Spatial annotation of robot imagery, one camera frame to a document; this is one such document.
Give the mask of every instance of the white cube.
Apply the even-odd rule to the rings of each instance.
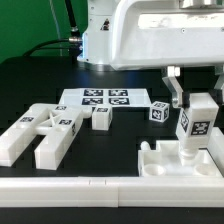
[[[155,101],[150,107],[149,120],[164,122],[169,118],[169,103]]]
[[[207,147],[218,109],[209,93],[190,94],[190,107],[181,109],[176,129],[183,148]]]
[[[92,129],[108,131],[111,121],[111,104],[98,104],[92,114]]]

